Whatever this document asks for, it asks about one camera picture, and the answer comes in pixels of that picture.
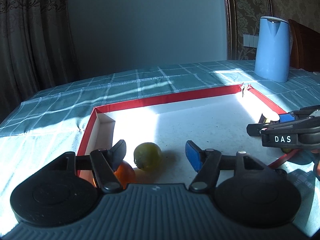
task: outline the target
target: orange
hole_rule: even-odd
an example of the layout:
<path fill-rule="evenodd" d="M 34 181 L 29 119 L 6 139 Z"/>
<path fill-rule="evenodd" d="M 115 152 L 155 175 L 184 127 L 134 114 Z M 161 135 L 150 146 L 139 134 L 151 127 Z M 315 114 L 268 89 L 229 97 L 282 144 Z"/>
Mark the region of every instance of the orange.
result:
<path fill-rule="evenodd" d="M 131 167 L 131 165 L 125 161 L 122 161 L 118 169 L 114 172 L 114 175 L 121 183 L 122 187 L 125 189 L 128 183 L 135 183 L 136 182 L 136 174 Z"/>

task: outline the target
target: floral wallpaper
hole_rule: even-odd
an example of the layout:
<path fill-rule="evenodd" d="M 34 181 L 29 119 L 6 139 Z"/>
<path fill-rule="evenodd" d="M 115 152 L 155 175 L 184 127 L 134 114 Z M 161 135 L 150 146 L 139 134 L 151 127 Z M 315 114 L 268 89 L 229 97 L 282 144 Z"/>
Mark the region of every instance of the floral wallpaper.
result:
<path fill-rule="evenodd" d="M 293 19 L 320 33 L 320 0 L 271 0 L 273 16 Z"/>
<path fill-rule="evenodd" d="M 268 15 L 267 0 L 236 0 L 237 59 L 255 59 L 256 48 L 243 46 L 243 34 L 259 35 L 260 17 Z"/>

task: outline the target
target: patterned curtain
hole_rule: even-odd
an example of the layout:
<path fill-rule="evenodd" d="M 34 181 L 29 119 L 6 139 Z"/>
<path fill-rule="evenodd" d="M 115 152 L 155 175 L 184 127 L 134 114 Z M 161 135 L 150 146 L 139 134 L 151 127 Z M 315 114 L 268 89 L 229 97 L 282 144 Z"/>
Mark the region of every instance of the patterned curtain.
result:
<path fill-rule="evenodd" d="M 78 79 L 66 0 L 0 0 L 0 122 L 37 91 Z"/>

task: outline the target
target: chair backrest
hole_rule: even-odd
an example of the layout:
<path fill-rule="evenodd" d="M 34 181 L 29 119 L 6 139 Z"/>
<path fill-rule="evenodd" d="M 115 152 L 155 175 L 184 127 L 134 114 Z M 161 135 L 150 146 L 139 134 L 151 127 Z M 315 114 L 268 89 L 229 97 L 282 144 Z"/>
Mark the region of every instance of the chair backrest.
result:
<path fill-rule="evenodd" d="M 290 66 L 306 71 L 320 71 L 320 33 L 289 19 L 293 36 Z"/>

